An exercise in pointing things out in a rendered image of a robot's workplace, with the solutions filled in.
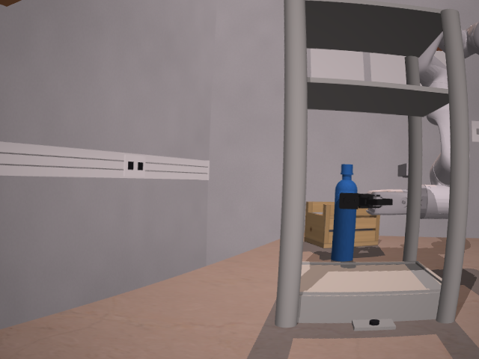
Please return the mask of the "grey shelving unit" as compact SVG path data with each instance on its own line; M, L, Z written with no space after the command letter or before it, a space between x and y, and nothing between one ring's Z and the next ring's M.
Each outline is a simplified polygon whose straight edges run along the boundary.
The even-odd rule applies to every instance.
M420 86L418 58L442 32L448 89ZM406 85L307 80L307 48L405 56ZM422 117L448 103L450 195L440 278L416 261ZM308 109L408 116L403 261L302 261ZM367 0L284 0L284 160L275 325L292 328L297 323L352 323L354 331L378 331L396 330L394 322L401 321L454 322L468 202L469 108L459 11Z

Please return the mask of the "dark blue bottle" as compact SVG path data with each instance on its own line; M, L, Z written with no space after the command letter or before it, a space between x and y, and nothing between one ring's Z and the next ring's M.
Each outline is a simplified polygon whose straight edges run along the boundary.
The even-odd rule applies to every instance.
M346 262L353 260L356 209L340 209L340 193L357 193L357 186L352 181L353 165L341 165L342 180L335 188L335 213L332 237L331 260Z

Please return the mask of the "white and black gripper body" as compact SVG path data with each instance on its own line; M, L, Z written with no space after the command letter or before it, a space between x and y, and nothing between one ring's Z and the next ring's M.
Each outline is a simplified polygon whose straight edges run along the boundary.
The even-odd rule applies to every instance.
M384 205L380 208L368 208L366 212L370 215L406 215L408 190L401 189L387 189L368 191L367 194L380 194L380 197L373 197L373 199L392 199L392 206ZM406 203L404 203L406 201ZM370 212L369 212L370 211Z

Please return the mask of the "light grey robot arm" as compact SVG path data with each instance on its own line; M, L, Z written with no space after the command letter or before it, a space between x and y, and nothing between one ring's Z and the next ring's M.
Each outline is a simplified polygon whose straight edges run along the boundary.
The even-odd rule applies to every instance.
M464 58L479 55L479 22L462 30L462 38ZM448 89L447 67L434 56L438 47L445 52L443 32L418 58L420 83L425 87ZM421 188L420 219L448 219L451 170L449 103L428 114L427 119L439 128L441 153L430 169L431 185L422 185ZM397 176L408 178L408 166L409 163L398 165Z

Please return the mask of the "wooden crate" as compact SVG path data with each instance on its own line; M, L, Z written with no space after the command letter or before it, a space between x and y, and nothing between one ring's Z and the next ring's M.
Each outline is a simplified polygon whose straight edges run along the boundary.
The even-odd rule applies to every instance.
M321 248L332 248L335 205L323 204L335 204L335 202L306 202L304 241ZM366 209L356 210L354 247L371 246L376 241L376 217L370 216ZM323 215L314 212L322 212Z

